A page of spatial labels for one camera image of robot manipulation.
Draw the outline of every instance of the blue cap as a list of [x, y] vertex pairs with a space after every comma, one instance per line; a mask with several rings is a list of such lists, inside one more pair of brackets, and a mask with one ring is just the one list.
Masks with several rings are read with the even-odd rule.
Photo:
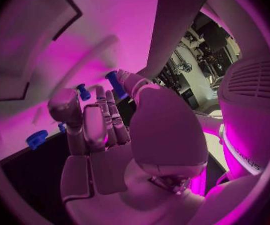
[[47, 130], [35, 132], [26, 139], [26, 143], [32, 150], [35, 150], [39, 145], [45, 142], [45, 138], [47, 137], [47, 135]]
[[59, 127], [61, 133], [63, 133], [63, 134], [66, 133], [64, 124], [65, 124], [65, 123], [63, 123], [63, 122], [61, 122], [61, 123], [58, 124], [58, 127]]
[[106, 79], [109, 79], [112, 87], [114, 88], [114, 91], [117, 93], [119, 98], [125, 99], [128, 95], [125, 92], [125, 90], [123, 89], [123, 87], [121, 86], [121, 84], [118, 82], [117, 77], [116, 77], [116, 73], [117, 73], [117, 71], [109, 72], [106, 75]]
[[78, 85], [76, 87], [76, 89], [78, 89], [80, 91], [80, 97], [83, 101], [87, 101], [88, 99], [91, 98], [91, 94], [90, 92], [88, 92], [86, 89], [85, 89], [85, 84], [81, 83], [80, 85]]

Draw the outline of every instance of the blue object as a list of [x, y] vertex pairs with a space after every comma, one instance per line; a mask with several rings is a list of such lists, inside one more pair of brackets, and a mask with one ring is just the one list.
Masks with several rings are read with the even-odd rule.
[[63, 122], [61, 122], [61, 123], [58, 124], [58, 127], [59, 127], [61, 133], [63, 133], [63, 134], [66, 133], [64, 124], [65, 124], [65, 123], [63, 123]]
[[76, 89], [80, 91], [80, 97], [83, 101], [87, 101], [91, 98], [90, 92], [85, 89], [85, 84], [81, 83]]
[[47, 135], [47, 130], [35, 132], [26, 139], [26, 143], [32, 150], [35, 150], [39, 145], [45, 142], [45, 138], [47, 137]]
[[128, 95], [125, 92], [125, 90], [123, 89], [123, 87], [120, 85], [120, 83], [118, 82], [117, 77], [116, 77], [116, 73], [117, 73], [117, 71], [112, 71], [112, 72], [108, 73], [106, 75], [106, 79], [109, 79], [112, 87], [114, 88], [114, 91], [117, 93], [119, 98], [125, 99]]

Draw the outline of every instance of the vent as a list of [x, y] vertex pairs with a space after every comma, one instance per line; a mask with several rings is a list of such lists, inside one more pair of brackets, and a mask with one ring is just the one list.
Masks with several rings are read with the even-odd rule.
[[270, 99], [270, 61], [236, 68], [229, 80], [228, 92]]

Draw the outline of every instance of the machinery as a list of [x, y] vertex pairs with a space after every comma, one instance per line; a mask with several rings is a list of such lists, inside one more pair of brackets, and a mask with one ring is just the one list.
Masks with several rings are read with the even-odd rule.
[[[176, 92], [151, 82], [199, 11], [242, 52], [218, 89], [223, 119], [194, 112], [177, 82]], [[129, 131], [110, 84], [136, 103]], [[9, 1], [0, 13], [0, 161], [57, 124], [70, 152], [61, 199], [75, 224], [270, 222], [269, 14], [258, 0]], [[206, 195], [195, 189], [208, 162], [203, 132], [220, 139], [230, 168]], [[1, 168], [0, 205], [13, 221], [50, 224]]]

